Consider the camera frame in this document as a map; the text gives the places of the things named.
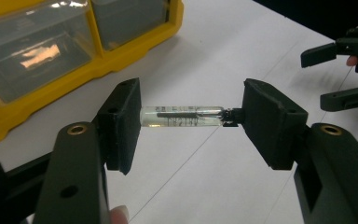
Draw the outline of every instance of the yellow plastic organizer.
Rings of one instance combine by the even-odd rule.
[[[175,35],[183,10],[181,0],[0,0],[0,141],[36,110]]]

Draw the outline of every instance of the black clamp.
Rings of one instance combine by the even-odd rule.
[[[337,55],[355,55],[358,57],[358,28],[351,28],[336,43],[308,49],[301,54],[301,67],[313,66],[336,59]]]
[[[321,95],[321,109],[329,112],[358,107],[358,88]]]
[[[110,223],[105,170],[130,171],[141,107],[139,78],[121,82],[92,122],[60,130],[51,153],[8,172],[0,164],[0,223]]]

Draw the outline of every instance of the clamp arm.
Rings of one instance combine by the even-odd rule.
[[[307,224],[358,223],[358,142],[308,113],[268,83],[246,79],[242,127],[266,164],[291,170]]]
[[[358,57],[358,28],[348,30],[344,37],[336,40],[336,43],[304,51],[301,54],[301,67],[331,61],[336,59],[337,55],[355,55]]]
[[[105,167],[126,175],[141,130],[139,79],[119,83],[92,122],[68,125],[54,150],[5,172],[0,223],[109,223]]]
[[[321,95],[321,109],[335,112],[358,107],[358,88]]]

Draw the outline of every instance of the white surface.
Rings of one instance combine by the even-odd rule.
[[[33,114],[0,142],[6,170],[52,150],[63,126],[91,121],[114,87],[139,77],[143,105],[240,107],[243,81],[267,81],[358,137],[358,109],[325,113],[323,93],[358,87],[346,57],[301,68],[299,56],[332,42],[250,0],[184,1],[183,27],[123,71],[96,79]],[[127,176],[108,172],[109,201],[131,223],[303,223],[293,171],[272,171],[240,128],[141,130]]]

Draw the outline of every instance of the glass tube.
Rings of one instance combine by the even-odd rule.
[[[143,127],[199,127],[222,125],[221,106],[146,106],[141,110]]]

